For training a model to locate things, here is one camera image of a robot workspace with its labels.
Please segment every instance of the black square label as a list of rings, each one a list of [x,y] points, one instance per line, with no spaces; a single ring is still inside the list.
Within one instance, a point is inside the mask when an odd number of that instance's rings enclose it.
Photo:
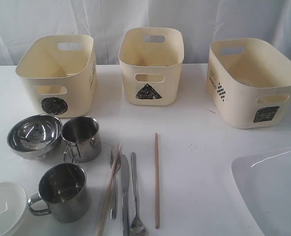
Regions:
[[[254,123],[271,121],[280,107],[264,107],[260,108],[255,115]]]

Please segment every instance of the white plastic bowl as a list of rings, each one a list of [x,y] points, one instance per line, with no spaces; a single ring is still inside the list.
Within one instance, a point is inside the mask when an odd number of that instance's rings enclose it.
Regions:
[[[13,235],[22,224],[27,194],[22,186],[0,182],[0,236]]]

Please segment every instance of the table knife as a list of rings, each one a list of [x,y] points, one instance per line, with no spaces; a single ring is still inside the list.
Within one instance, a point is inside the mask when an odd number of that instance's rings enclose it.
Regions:
[[[122,194],[122,235],[129,236],[129,164],[125,155],[121,156],[121,194]]]

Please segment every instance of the black triangle label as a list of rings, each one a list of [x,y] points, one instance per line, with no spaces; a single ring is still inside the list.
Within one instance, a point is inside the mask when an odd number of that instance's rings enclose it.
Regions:
[[[154,88],[146,84],[136,95],[137,99],[160,99],[162,98],[161,95],[154,90]]]

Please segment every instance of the metal spoon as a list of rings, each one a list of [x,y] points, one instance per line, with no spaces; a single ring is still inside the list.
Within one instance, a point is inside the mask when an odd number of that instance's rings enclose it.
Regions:
[[[138,179],[137,179],[137,160],[136,154],[131,153],[131,170],[132,170],[132,184],[134,187],[134,200],[135,200],[135,218],[133,219],[130,227],[130,234],[132,236],[145,236],[147,235],[146,227],[143,225],[139,218],[139,193],[138,193]]]
[[[113,155],[113,150],[111,150],[111,168],[114,163],[114,155]],[[117,192],[118,192],[118,186],[117,186],[117,172],[120,169],[121,165],[121,159],[120,156],[117,158],[117,166],[115,170],[115,176],[113,180],[113,185],[112,185],[112,195],[111,195],[111,219],[115,220],[117,217]]]

